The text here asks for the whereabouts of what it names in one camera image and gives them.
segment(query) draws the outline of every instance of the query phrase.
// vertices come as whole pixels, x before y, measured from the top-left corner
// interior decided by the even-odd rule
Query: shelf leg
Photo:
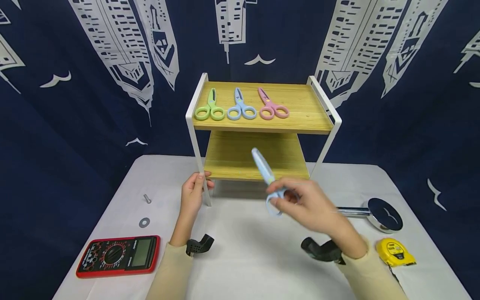
[[[193,112],[195,107],[197,106],[198,98],[200,97],[200,93],[204,87],[205,82],[208,82],[208,74],[202,73],[200,76],[200,80],[198,81],[197,88],[195,89],[195,93],[193,93],[192,100],[190,105],[188,106],[187,113],[185,114],[185,120],[187,121],[188,132],[190,134],[190,139],[192,141],[193,152],[195,153],[195,160],[197,161],[198,171],[200,174],[205,174],[204,172],[204,164],[202,162],[202,157],[200,156],[200,149],[198,148],[197,142],[197,134],[195,133],[195,128],[193,126]],[[210,197],[210,193],[207,188],[207,180],[204,181],[204,193],[203,193],[203,202],[207,206],[212,206],[212,200]]]
[[[327,140],[325,142],[325,145],[322,151],[320,152],[320,156],[318,156],[318,160],[315,164],[315,167],[313,168],[313,171],[310,174],[310,178],[318,178],[325,156],[327,155],[327,152],[330,149],[330,146],[332,145],[333,140],[335,139],[338,129],[340,129],[340,126],[342,125],[342,118],[337,113],[332,102],[327,97],[327,95],[325,94],[325,91],[322,89],[322,87],[320,86],[320,84],[318,83],[317,79],[314,76],[308,77],[307,85],[310,85],[312,87],[312,90],[317,95],[320,104],[325,109],[327,114],[330,115],[330,121],[333,124],[332,131],[329,133]]]

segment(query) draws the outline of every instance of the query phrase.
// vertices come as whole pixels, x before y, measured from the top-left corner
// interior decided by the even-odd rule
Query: white tablecloth
[[[307,164],[309,170],[313,164]],[[169,240],[180,208],[180,186],[196,171],[193,157],[138,158],[79,253],[58,289],[55,300],[143,300],[153,274],[78,279],[75,271],[89,241],[138,235],[159,235],[161,252]],[[360,206],[377,197],[393,205],[404,228],[393,238],[417,259],[417,265],[394,268],[410,300],[470,299],[388,175],[377,166],[323,164],[317,178],[337,206]],[[265,184],[217,181],[212,207],[199,213],[192,237],[207,233],[211,250],[195,256],[186,299],[354,299],[333,263],[308,257],[301,241],[328,240],[302,228],[288,216],[272,217],[265,208]],[[147,194],[152,203],[143,199]],[[146,228],[139,221],[151,220]],[[373,243],[387,237],[366,219],[352,219],[355,228]]]

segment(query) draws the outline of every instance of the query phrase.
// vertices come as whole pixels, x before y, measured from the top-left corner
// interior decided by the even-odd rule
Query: person's right hand
[[[283,187],[298,194],[300,201],[296,203],[295,195],[286,192],[284,199],[273,198],[270,203],[305,228],[334,236],[344,225],[349,225],[347,218],[336,212],[335,205],[315,181],[282,177],[270,184],[267,193]]]
[[[267,193],[283,187],[297,193],[300,200],[297,202],[297,197],[289,191],[285,192],[285,198],[273,198],[270,203],[279,211],[309,230],[329,235],[342,252],[351,258],[360,258],[367,253],[365,241],[350,221],[337,212],[318,183],[282,177],[268,186]]]

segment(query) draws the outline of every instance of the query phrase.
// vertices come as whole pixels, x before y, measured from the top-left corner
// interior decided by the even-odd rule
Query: red multimeter
[[[93,240],[77,268],[77,277],[151,273],[160,249],[158,235]]]

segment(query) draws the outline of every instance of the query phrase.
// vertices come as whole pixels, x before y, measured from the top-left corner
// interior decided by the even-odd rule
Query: beige sleeve
[[[185,251],[187,246],[167,244],[160,266],[145,300],[184,300],[193,258]]]
[[[358,300],[408,300],[401,286],[366,240],[368,252],[359,259],[342,254],[345,265],[337,264]]]

